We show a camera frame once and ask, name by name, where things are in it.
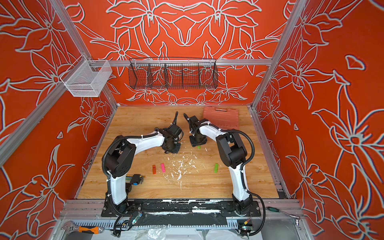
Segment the green usb drive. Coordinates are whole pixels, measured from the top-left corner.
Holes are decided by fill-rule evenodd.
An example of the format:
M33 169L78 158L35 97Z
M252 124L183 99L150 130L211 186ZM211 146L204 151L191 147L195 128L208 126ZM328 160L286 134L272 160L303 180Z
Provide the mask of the green usb drive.
M215 167L214 167L214 173L217 173L218 172L218 169L219 169L219 164L215 164Z

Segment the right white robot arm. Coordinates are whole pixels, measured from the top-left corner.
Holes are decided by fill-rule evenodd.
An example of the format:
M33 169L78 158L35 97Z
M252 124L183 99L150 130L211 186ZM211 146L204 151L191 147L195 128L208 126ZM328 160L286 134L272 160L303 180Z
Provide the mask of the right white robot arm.
M239 130L225 130L213 125L209 120L198 120L196 116L188 117L190 143L193 147L207 143L208 138L217 143L220 158L228 167L233 184L233 201L238 212L247 210L253 204L252 195L246 183L245 165L255 155L252 139Z

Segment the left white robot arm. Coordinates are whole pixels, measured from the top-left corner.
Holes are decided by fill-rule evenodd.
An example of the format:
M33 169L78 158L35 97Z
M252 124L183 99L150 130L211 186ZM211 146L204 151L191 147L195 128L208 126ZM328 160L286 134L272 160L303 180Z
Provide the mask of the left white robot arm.
M117 136L102 157L102 170L107 177L107 197L118 206L127 199L126 175L135 155L160 147L166 153L177 154L183 130L176 124L168 128L155 128L154 132L140 136Z

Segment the red plastic tool case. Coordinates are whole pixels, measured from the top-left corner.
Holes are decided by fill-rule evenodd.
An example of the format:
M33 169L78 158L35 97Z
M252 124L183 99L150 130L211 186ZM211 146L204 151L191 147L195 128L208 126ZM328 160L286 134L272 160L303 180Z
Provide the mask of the red plastic tool case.
M205 107L203 118L222 129L240 129L239 112L235 109Z

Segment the pink usb drive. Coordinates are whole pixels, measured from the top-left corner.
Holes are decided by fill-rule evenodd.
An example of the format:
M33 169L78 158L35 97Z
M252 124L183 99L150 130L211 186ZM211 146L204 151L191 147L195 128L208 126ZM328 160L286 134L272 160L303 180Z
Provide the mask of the pink usb drive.
M163 173L166 172L166 168L165 168L165 164L164 164L164 163L161 163L161 169L162 169L162 172L163 172Z

